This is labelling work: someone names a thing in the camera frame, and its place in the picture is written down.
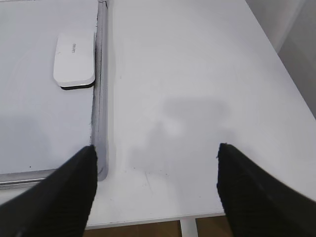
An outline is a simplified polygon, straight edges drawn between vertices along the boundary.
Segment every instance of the white wall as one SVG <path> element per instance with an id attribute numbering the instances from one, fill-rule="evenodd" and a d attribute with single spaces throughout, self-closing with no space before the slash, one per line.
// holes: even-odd
<path id="1" fill-rule="evenodd" d="M 316 1 L 307 0 L 279 56 L 316 117 Z"/>
<path id="2" fill-rule="evenodd" d="M 305 0 L 246 0 L 278 52 Z"/>

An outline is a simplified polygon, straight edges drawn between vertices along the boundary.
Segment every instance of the desk surface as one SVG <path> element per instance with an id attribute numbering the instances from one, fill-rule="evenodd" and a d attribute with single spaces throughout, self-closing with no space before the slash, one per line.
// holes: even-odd
<path id="1" fill-rule="evenodd" d="M 113 0 L 109 14 L 109 175 L 90 228 L 222 213 L 221 142 L 316 199 L 316 121 L 244 0 Z"/>
<path id="2" fill-rule="evenodd" d="M 97 1 L 0 2 L 0 173 L 58 168 L 90 144 L 93 88 L 53 79 L 61 31 L 96 30 Z"/>

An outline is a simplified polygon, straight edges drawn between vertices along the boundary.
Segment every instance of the white desk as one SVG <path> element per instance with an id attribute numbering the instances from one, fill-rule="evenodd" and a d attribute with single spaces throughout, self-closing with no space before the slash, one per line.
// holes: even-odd
<path id="1" fill-rule="evenodd" d="M 109 175 L 88 228 L 223 213 L 221 142 L 316 199 L 316 121 L 244 0 L 112 0 L 109 14 Z"/>

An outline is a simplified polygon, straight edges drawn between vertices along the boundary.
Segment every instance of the whiteboard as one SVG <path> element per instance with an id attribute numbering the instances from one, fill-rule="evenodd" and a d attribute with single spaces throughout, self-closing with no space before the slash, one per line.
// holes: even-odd
<path id="1" fill-rule="evenodd" d="M 0 174 L 54 169 L 90 144 L 93 88 L 53 79 L 59 32 L 96 31 L 97 1 L 0 2 Z"/>

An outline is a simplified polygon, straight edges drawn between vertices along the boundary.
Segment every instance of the white eraser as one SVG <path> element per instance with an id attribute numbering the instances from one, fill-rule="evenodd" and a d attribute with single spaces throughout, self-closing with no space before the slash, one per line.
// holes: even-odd
<path id="1" fill-rule="evenodd" d="M 94 32 L 66 32 L 58 37 L 54 79 L 60 87 L 87 86 L 94 82 Z"/>

